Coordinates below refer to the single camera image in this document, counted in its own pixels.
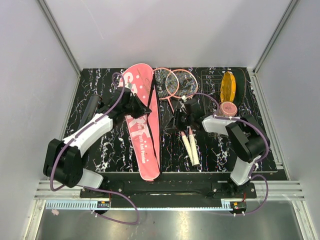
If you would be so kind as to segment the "pink racket bag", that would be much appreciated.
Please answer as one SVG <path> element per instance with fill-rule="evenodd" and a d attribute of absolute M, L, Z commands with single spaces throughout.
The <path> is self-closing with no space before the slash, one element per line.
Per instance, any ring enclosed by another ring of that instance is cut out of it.
<path fill-rule="evenodd" d="M 125 117 L 138 171 L 141 178 L 151 182 L 160 176 L 160 107 L 155 86 L 152 86 L 154 70 L 146 63 L 138 63 L 123 73 L 126 84 L 142 103 L 151 110 L 137 119 Z"/>

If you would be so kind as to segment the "black shuttlecock tube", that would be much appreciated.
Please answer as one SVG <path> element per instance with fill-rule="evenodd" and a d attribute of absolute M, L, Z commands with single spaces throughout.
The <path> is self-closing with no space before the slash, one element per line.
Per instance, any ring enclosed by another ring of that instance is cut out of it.
<path fill-rule="evenodd" d="M 98 94 L 93 94 L 87 103 L 87 106 L 84 110 L 84 114 L 80 120 L 78 130 L 81 129 L 84 125 L 86 125 L 96 114 L 96 112 L 100 109 L 103 104 L 102 96 Z"/>

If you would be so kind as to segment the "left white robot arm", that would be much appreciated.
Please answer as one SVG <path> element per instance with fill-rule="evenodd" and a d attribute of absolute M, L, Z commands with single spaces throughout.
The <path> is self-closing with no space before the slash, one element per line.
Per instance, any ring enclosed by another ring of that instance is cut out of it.
<path fill-rule="evenodd" d="M 108 193 L 108 186 L 101 174 L 84 168 L 84 155 L 103 135 L 110 132 L 125 116 L 138 119 L 152 111 L 127 87 L 118 87 L 107 102 L 98 107 L 92 119 L 74 134 L 58 140 L 54 138 L 48 144 L 43 173 L 50 178 L 50 189 L 54 181 L 62 187 L 81 186 L 90 188 L 97 198 Z"/>

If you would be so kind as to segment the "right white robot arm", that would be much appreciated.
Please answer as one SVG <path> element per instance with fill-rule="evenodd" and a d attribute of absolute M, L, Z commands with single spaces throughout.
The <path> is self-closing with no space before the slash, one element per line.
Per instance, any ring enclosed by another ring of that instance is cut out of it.
<path fill-rule="evenodd" d="M 256 164 L 268 155 L 270 146 L 269 138 L 255 118 L 251 115 L 227 117 L 205 114 L 199 103 L 190 99 L 173 112 L 165 128 L 184 131 L 188 126 L 197 131 L 228 136 L 237 159 L 225 190 L 235 199 L 243 195 Z"/>

